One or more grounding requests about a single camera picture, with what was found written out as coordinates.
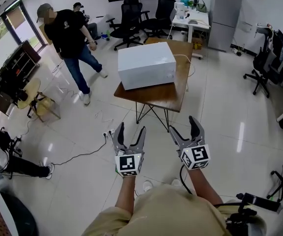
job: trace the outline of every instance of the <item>cap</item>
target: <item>cap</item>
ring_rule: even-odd
[[[76,3],[73,5],[73,8],[75,8],[75,7],[77,7],[77,6],[80,6],[80,8],[83,8],[83,7],[84,7],[80,2],[76,2]]]
[[[44,3],[42,4],[38,9],[37,9],[37,21],[39,18],[44,18],[46,16],[47,11],[52,8],[52,6],[49,3]]]

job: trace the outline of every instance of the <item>white sneaker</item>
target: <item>white sneaker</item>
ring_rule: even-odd
[[[181,187],[182,183],[181,181],[179,181],[178,179],[174,179],[171,183],[172,186],[177,186],[177,187]]]
[[[46,177],[46,179],[51,179],[52,178],[52,174],[53,174],[53,172],[55,170],[55,165],[50,163],[47,167],[49,168],[49,174]]]
[[[147,192],[153,188],[153,184],[149,180],[147,180],[143,183],[142,187],[144,192]]]
[[[90,104],[90,94],[84,94],[83,95],[83,103],[85,106],[88,106]]]
[[[106,78],[108,76],[108,72],[105,69],[102,69],[99,74],[102,78]]]

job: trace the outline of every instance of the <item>white tiled floor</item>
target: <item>white tiled floor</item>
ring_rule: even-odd
[[[179,32],[174,34],[174,39],[182,38]],[[108,70],[108,78],[102,79],[80,62],[93,91],[88,107],[77,95],[77,86],[64,62],[52,47],[47,47],[35,76],[41,79],[44,93],[56,100],[61,119],[47,116],[44,124],[39,120],[29,122],[27,109],[14,108],[9,118],[0,116],[0,125],[6,126],[14,137],[26,133],[29,122],[29,132],[21,143],[24,158],[38,162],[48,157],[55,163],[95,151],[104,143],[102,133],[122,121],[126,144],[135,140],[142,126],[146,126],[145,161],[136,184],[140,195],[146,179],[160,185],[179,177],[181,162],[170,135],[153,113],[149,112],[137,125],[134,103],[113,96],[120,82],[117,53],[113,51],[115,42],[100,40],[94,52]],[[188,79],[181,112],[171,113],[171,124],[189,137],[188,116],[201,121],[212,158],[203,172],[224,201],[244,192],[265,197],[276,181],[271,179],[270,172],[280,170],[283,164],[283,130],[276,123],[276,116],[283,111],[279,101],[283,99],[283,89],[269,85],[271,99],[261,90],[253,96],[255,83],[243,79],[243,74],[252,70],[252,57],[245,54],[238,57],[206,50],[203,60],[192,59],[192,63],[195,68],[192,66],[190,73],[195,73]],[[164,118],[163,111],[157,112]],[[184,178],[192,188],[185,172]],[[40,235],[71,236],[80,235],[100,211],[115,204],[121,183],[108,140],[94,155],[57,166],[51,180],[15,177],[10,185],[35,216]],[[260,214],[266,219],[268,230],[273,231],[280,218],[262,211]]]

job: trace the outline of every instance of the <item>black pants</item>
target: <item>black pants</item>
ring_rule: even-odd
[[[50,170],[48,167],[41,167],[22,158],[11,155],[6,172],[16,172],[31,177],[47,177]]]

